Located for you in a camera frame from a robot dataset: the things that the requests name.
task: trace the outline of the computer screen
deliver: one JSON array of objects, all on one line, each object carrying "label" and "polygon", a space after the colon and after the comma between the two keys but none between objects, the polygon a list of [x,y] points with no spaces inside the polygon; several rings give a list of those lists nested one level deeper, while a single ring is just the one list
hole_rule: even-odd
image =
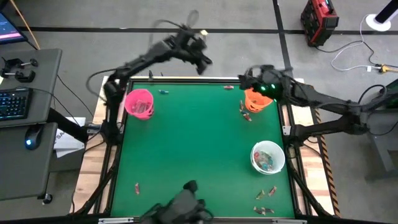
[{"label": "computer screen", "polygon": [[0,44],[26,41],[26,36],[0,12]]}]

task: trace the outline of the paper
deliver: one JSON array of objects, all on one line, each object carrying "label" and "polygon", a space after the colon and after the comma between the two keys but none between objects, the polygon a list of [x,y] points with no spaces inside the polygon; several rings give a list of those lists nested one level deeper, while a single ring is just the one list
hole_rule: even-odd
[{"label": "paper", "polygon": [[[77,123],[80,126],[84,126],[86,122],[86,118],[67,118],[68,120]],[[85,148],[85,143],[80,142],[76,140],[74,137],[70,136],[69,134],[57,130],[57,135],[55,136],[55,144],[54,144],[54,150],[57,153],[57,158],[60,158],[62,156],[65,156],[69,153],[81,150]]]}]

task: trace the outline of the gray floor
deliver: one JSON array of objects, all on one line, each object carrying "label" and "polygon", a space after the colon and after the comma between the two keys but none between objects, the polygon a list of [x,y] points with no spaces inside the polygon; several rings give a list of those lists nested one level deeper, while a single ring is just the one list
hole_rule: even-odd
[{"label": "gray floor", "polygon": [[[200,18],[196,27],[231,29],[276,29],[272,0],[186,0],[181,6],[178,0],[18,0],[27,21],[32,26],[66,27],[150,27],[156,19],[184,22],[191,9],[198,9]],[[306,0],[279,0],[285,29],[301,29],[299,15]],[[364,15],[377,13],[388,0],[334,0],[340,16],[338,30],[358,30]],[[15,23],[21,20],[9,13]],[[393,21],[392,30],[398,30]],[[36,32],[41,47],[60,48],[63,57],[59,75],[63,81],[94,111],[96,97],[85,88],[86,78],[93,72],[113,68],[133,59],[147,48],[148,34]],[[161,38],[165,34],[156,34]],[[333,35],[324,49],[331,50],[358,40],[357,35]],[[366,42],[374,49],[373,60],[398,64],[398,40],[396,35],[367,35]],[[318,91],[343,99],[357,100],[370,85],[388,84],[398,74],[367,72],[365,69],[337,72],[330,66],[335,54],[326,54],[307,47],[304,36],[286,35],[290,61],[295,77],[304,78]],[[27,50],[27,44],[0,47],[0,51]],[[211,34],[206,54],[214,65],[205,75],[232,77],[243,73],[246,67],[259,63],[271,63],[283,68],[283,58],[277,34]],[[350,49],[337,61],[340,67],[368,64],[370,51],[365,46]],[[189,64],[172,61],[150,68],[155,75],[194,76]],[[102,78],[93,79],[91,85],[100,89]],[[59,82],[55,94],[74,116],[90,115],[78,100],[73,100]],[[323,121],[336,119],[335,114],[322,111]],[[374,151],[365,136],[331,134],[326,136],[331,166],[335,178],[341,214],[345,218],[397,223],[398,180],[366,182],[364,177],[374,165]],[[34,198],[0,202],[1,219],[46,217],[68,213],[70,197],[76,183],[77,172],[52,174],[50,191],[55,199],[50,205],[41,206]]]}]

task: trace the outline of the red power station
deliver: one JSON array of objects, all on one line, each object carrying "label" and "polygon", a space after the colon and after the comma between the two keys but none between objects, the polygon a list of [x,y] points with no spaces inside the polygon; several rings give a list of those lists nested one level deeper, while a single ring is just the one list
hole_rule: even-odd
[{"label": "red power station", "polygon": [[308,46],[322,46],[338,25],[338,16],[330,0],[308,0],[301,23]]}]

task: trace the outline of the white bowl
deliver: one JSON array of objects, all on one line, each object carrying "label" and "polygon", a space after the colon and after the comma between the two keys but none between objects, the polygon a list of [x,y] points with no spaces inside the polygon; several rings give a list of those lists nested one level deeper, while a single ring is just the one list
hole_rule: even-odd
[{"label": "white bowl", "polygon": [[[273,160],[273,169],[271,171],[269,170],[263,170],[261,169],[257,163],[254,161],[254,154],[256,152],[265,152],[268,155],[271,156]],[[285,166],[285,153],[281,147],[279,147],[276,143],[272,141],[261,141],[256,143],[250,154],[250,161],[252,166],[260,173],[265,174],[265,175],[271,175],[271,174],[276,174],[282,170],[282,168]]]}]

